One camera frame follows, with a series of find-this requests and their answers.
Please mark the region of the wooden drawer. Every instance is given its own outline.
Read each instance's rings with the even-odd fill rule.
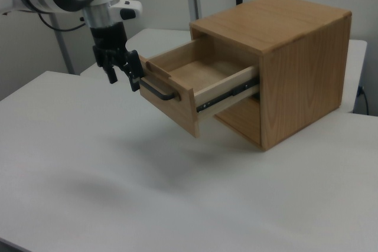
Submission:
[[[200,121],[259,92],[258,58],[209,35],[141,61],[141,95],[195,137]]]
[[[268,150],[340,106],[350,27],[350,11],[303,0],[241,4],[190,23],[189,44],[143,60],[141,94],[195,137],[215,115]]]

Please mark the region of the wooden cabinet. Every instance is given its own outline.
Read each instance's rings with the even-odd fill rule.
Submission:
[[[195,137],[215,116],[267,150],[340,106],[350,25],[350,11],[307,1],[238,5],[141,58],[141,95]]]

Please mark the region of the cabinet side panel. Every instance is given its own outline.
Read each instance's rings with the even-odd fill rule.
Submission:
[[[340,106],[351,17],[267,54],[260,65],[262,146],[271,148]]]

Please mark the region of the black drawer handle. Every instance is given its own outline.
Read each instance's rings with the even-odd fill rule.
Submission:
[[[155,89],[150,84],[148,84],[146,81],[140,80],[139,83],[140,83],[140,85],[144,86],[147,90],[149,90],[152,94],[154,94],[155,96],[157,96],[161,100],[165,100],[165,101],[172,100],[176,96],[175,93],[162,94],[157,89]]]

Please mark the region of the cabinet top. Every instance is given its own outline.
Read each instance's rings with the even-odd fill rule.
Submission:
[[[303,0],[254,0],[196,20],[190,27],[264,55],[349,16],[348,10]]]

